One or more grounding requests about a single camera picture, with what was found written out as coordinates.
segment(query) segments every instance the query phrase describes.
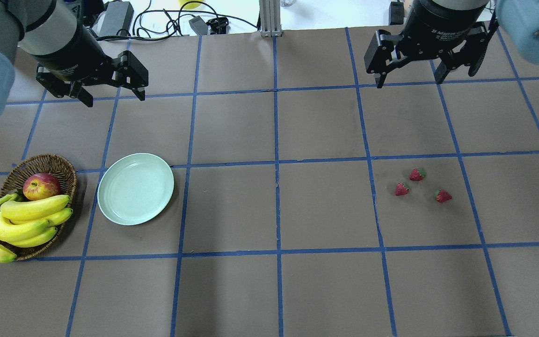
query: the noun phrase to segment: round plate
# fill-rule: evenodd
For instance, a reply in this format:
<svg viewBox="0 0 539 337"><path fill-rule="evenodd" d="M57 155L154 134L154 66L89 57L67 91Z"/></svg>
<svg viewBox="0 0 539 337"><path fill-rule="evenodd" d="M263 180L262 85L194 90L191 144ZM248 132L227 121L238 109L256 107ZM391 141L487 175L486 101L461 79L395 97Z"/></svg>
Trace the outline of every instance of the round plate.
<svg viewBox="0 0 539 337"><path fill-rule="evenodd" d="M120 225L142 224L158 215L174 192L174 175L162 158L132 154L105 172L97 200L109 220Z"/></svg>

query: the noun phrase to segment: wicker basket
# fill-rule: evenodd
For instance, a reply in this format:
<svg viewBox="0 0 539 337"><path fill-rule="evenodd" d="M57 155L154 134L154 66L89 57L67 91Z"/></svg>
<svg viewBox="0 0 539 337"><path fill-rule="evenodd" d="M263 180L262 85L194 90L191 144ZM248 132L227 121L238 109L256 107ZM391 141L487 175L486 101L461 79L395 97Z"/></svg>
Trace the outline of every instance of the wicker basket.
<svg viewBox="0 0 539 337"><path fill-rule="evenodd" d="M71 208L73 206L74 194L77 188L77 177L74 166L66 158L52 154L37 155L22 161L7 176L0 190L0 197L16 188L22 190L26 179L36 173L49 173L56 177L62 186L62 194L68 194L70 196L70 202L66 207ZM36 247L19 248L7 242L0 241L0 243L17 255L17 261L26 260L41 254L51 247L64 232L65 225L65 223L58 225L58 232L55 236L47 243Z"/></svg>

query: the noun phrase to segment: plate rim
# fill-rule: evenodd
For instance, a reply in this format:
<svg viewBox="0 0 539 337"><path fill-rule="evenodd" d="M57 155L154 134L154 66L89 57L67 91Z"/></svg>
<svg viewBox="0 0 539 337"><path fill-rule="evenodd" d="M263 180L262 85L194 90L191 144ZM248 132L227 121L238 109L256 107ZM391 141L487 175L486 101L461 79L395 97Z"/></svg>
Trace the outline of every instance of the plate rim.
<svg viewBox="0 0 539 337"><path fill-rule="evenodd" d="M167 199L167 201L165 201L163 203L163 207L160 208L160 210L158 212L152 212L151 213L151 216L147 216L145 220L141 221L141 222L130 222L130 221L122 221L122 222L117 222L116 220L112 220L106 213L105 211L103 210L103 207L101 207L101 186L104 186L103 185L103 181L105 180L105 176L107 175L107 173L109 173L109 171L111 171L111 169L114 167L114 166L119 166L120 164L122 164L123 161L125 161L127 158L131 158L133 156L151 156L153 158L156 158L158 161L160 162L163 162L163 164L165 164L165 166L167 167L171 177L172 177L172 181L174 182L174 184L172 185L172 190L169 194L169 197ZM165 207L169 204L169 201L171 200L173 194L174 194L174 186L175 185L175 178L174 178L174 173L172 171L172 168L169 166L169 164L163 160L163 158L161 158L160 156L157 156L157 155L154 155L154 154L150 154L150 153L146 153L146 152L139 152L139 153L136 153L136 154L130 154L130 155L127 155L127 156L124 156L122 158L120 158L119 160L117 160L116 162L114 162L111 166L109 166L109 168L103 173L103 176L101 177L101 181L99 182L99 186L97 186L97 206L99 207L99 211L101 211L101 213L103 214L103 216L105 216L105 218L107 218L107 220L110 220L111 222L115 223L115 224L119 224L119 225L122 225L122 226L134 226L134 225L139 225L139 224L143 224L144 222L147 222L151 219L153 219L154 217L158 216L159 213L161 213L163 211L163 209L165 209Z"/></svg>

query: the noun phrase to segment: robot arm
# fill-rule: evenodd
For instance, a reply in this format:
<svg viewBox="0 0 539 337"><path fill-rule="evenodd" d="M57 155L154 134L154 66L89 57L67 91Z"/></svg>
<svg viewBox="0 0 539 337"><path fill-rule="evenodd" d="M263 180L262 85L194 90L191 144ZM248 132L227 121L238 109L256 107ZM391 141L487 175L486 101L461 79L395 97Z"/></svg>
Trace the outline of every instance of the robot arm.
<svg viewBox="0 0 539 337"><path fill-rule="evenodd" d="M17 45L38 60L36 79L56 97L92 107L84 86L107 84L145 99L147 68L130 51L116 59L105 55L62 0L0 0L0 115L13 84Z"/></svg>
<svg viewBox="0 0 539 337"><path fill-rule="evenodd" d="M381 88L392 70L415 60L440 58L434 72L442 83L449 72L468 66L474 76L486 55L499 22L511 35L521 55L539 64L539 0L498 0L486 28L476 22L488 0L414 0L402 32L393 36L377 30L365 54L367 73ZM460 51L455 47L462 45Z"/></svg>

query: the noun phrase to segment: bunch of bananas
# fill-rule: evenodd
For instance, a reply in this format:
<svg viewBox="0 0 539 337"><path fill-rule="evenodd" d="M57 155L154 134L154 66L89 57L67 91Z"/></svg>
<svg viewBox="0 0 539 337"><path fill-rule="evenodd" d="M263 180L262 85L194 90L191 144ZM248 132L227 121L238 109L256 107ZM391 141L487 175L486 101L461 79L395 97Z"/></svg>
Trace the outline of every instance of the bunch of bananas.
<svg viewBox="0 0 539 337"><path fill-rule="evenodd" d="M36 247L47 243L73 211L66 208L66 194L37 201L17 201L19 194L0 198L0 240L16 247ZM0 244L0 263L12 262L16 254Z"/></svg>

